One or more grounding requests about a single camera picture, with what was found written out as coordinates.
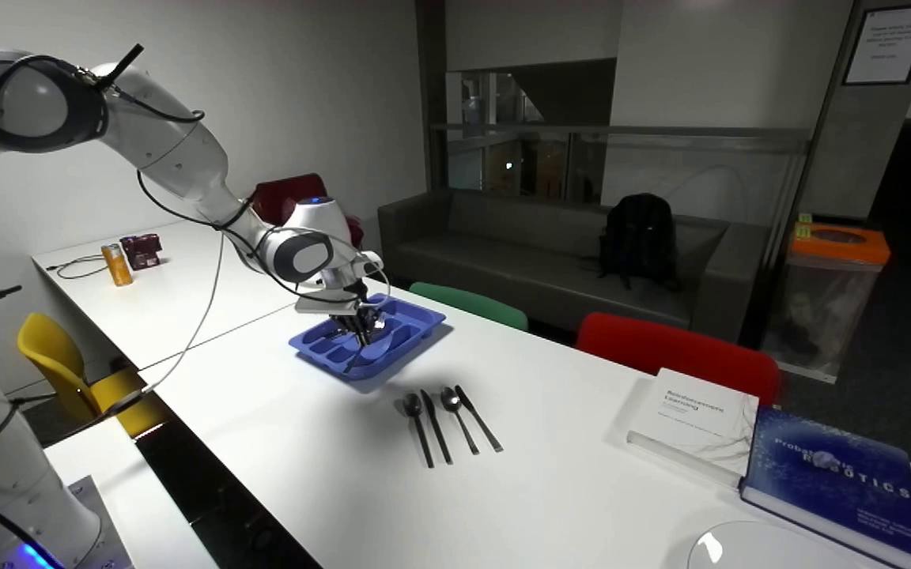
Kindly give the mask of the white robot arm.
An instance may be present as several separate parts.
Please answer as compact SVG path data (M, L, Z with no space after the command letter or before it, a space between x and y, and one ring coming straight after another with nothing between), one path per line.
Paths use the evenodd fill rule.
M350 244L333 198L300 198L280 224L229 187L229 151L167 88L134 61L96 71L49 53L0 51L0 151L59 151L105 141L136 167L136 185L159 185L183 202L183 222L223 235L241 262L294 294L297 314L321 314L342 331L370 342L384 326L362 277L384 256Z

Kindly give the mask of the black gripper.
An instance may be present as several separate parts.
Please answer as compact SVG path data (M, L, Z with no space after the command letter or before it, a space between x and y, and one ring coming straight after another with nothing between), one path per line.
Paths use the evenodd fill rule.
M355 314L375 314L380 317L380 308L370 299L370 289L362 283L349 284L349 299L342 308L333 308L330 320L342 330L342 320L355 317Z

